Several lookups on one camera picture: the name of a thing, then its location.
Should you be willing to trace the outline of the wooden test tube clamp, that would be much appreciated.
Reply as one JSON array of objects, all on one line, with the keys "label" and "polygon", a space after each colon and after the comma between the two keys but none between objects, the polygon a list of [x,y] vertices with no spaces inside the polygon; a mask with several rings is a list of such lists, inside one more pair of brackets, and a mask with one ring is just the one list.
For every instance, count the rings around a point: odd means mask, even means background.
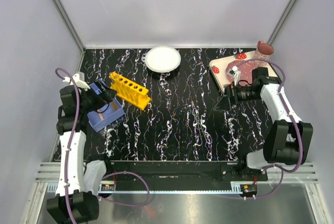
[{"label": "wooden test tube clamp", "polygon": [[103,117],[103,113],[102,113],[102,111],[101,110],[97,110],[97,113],[98,113],[98,115],[99,115],[99,117],[100,117],[100,120],[104,120],[104,117]]}]

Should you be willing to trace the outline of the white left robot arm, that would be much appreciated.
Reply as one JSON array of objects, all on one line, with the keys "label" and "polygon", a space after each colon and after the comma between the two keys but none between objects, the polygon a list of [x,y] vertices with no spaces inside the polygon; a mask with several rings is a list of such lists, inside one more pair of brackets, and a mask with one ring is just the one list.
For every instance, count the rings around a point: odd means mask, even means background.
[{"label": "white left robot arm", "polygon": [[102,80],[89,89],[68,85],[60,91],[56,125],[61,143],[61,171],[55,197],[46,210],[56,223],[84,223],[99,216],[98,187],[106,173],[103,158],[84,163],[84,147],[89,125],[88,114],[109,108],[117,92]]}]

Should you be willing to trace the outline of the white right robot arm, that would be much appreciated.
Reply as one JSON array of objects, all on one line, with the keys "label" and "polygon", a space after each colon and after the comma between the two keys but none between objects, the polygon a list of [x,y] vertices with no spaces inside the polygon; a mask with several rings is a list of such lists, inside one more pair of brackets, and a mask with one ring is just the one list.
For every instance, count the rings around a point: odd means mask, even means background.
[{"label": "white right robot arm", "polygon": [[215,111],[230,111],[243,101],[261,99],[270,113],[272,127],[263,148],[246,154],[235,171],[246,174],[277,167],[283,172],[293,173],[306,161],[313,127],[293,111],[280,78],[270,76],[266,67],[258,67],[252,71],[252,79],[253,82],[247,86],[237,82],[227,85],[223,97],[213,108]]}]

